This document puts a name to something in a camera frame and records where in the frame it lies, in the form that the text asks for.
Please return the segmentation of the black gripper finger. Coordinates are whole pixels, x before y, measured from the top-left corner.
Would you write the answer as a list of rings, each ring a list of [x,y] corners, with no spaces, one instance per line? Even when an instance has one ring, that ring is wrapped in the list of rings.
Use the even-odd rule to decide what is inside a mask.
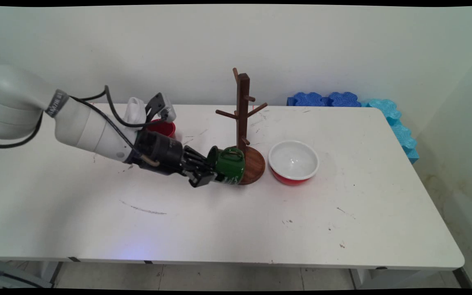
[[[188,145],[183,147],[185,166],[193,170],[214,170],[215,166],[203,155]]]
[[[186,175],[189,177],[189,184],[192,187],[208,185],[218,176],[217,172],[209,166],[194,167],[192,170],[187,170]]]

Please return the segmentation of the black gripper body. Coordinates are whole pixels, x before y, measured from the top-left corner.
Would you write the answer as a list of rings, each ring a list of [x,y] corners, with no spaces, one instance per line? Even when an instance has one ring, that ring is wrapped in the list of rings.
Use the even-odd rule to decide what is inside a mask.
[[[143,129],[137,133],[134,147],[142,155],[145,155],[154,162],[159,162],[159,166],[151,166],[132,152],[133,165],[161,175],[178,174],[186,176],[182,168],[184,148],[178,140]]]

